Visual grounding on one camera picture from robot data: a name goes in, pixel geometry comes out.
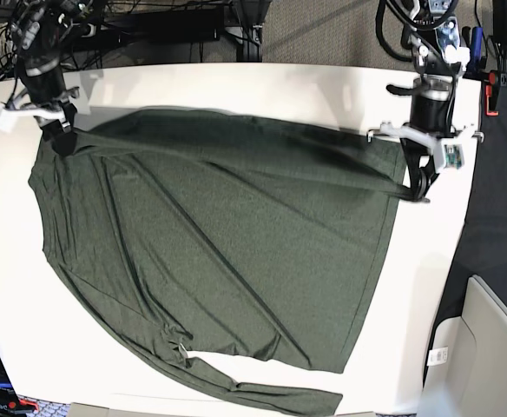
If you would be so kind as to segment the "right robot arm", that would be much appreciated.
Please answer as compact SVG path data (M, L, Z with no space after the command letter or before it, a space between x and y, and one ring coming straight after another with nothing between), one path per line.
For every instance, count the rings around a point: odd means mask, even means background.
M0 104L0 129L10 132L23 117L35 119L60 156L76 149L74 121L80 96L78 87L66 86L61 66L63 19L69 14L57 1L19 1L10 18L9 33L15 55L14 89Z

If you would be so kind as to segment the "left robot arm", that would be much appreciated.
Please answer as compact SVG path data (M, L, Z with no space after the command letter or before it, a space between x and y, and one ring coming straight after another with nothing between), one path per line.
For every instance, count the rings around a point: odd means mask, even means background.
M471 49L460 36L455 1L381 1L375 16L375 34L385 53L412 63L417 76L412 86L394 84L386 89L411 100L410 118L401 126L382 122L367 133L368 140L397 139L409 176L404 198L423 202L446 169L464 166L464 146L483 141L484 133L471 123L461 129L453 125L458 82L471 62ZM385 13L390 11L402 25L399 54L385 40Z

